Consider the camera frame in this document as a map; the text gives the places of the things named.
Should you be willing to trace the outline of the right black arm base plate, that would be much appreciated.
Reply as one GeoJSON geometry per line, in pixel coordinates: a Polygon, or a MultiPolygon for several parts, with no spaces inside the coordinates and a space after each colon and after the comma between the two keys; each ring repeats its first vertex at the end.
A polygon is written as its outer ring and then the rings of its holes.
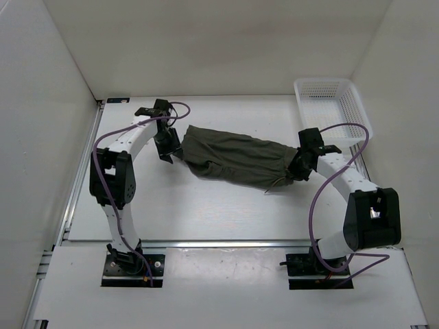
{"type": "Polygon", "coordinates": [[[353,289],[349,268],[341,272],[329,271],[318,259],[308,254],[286,254],[281,267],[287,269],[289,290],[353,289]]]}

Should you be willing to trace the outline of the olive green shorts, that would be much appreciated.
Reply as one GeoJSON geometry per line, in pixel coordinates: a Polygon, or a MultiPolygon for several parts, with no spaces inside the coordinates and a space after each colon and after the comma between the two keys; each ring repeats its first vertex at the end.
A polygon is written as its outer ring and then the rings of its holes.
{"type": "Polygon", "coordinates": [[[181,147],[182,160],[202,179],[266,191],[296,180],[288,167],[297,149],[275,141],[190,125],[181,147]]]}

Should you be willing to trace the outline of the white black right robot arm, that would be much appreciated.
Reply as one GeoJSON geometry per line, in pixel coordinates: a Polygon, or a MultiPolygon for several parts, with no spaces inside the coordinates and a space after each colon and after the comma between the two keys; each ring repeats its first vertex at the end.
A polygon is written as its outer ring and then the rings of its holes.
{"type": "Polygon", "coordinates": [[[298,133],[300,146],[288,166],[297,181],[307,181],[314,171],[326,178],[311,202],[309,235],[313,253],[308,266],[323,274],[333,265],[333,259],[349,256],[363,249],[397,245],[401,242],[399,195],[393,188],[381,188],[365,178],[344,159],[335,145],[326,145],[318,128],[298,133]],[[313,209],[327,185],[346,201],[342,229],[331,236],[315,240],[313,209]]]}

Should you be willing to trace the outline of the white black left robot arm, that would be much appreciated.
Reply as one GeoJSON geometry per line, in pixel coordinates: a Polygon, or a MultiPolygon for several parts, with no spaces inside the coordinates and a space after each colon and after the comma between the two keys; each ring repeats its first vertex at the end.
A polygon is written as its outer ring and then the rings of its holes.
{"type": "Polygon", "coordinates": [[[157,99],[151,108],[140,107],[128,127],[97,138],[91,151],[89,191],[102,207],[112,236],[107,245],[112,261],[130,275],[152,276],[143,255],[141,240],[134,229],[131,201],[136,192],[134,160],[153,141],[160,160],[182,158],[176,122],[191,112],[178,115],[175,105],[185,103],[157,99]]]}

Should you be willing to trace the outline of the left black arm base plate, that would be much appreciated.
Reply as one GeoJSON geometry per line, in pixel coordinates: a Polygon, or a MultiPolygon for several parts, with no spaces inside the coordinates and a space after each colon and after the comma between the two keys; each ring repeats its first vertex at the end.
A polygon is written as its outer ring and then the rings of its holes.
{"type": "Polygon", "coordinates": [[[116,288],[162,288],[165,270],[164,254],[146,254],[145,258],[152,270],[152,281],[146,273],[146,266],[140,260],[134,267],[118,263],[110,254],[106,255],[101,286],[116,288]]]}

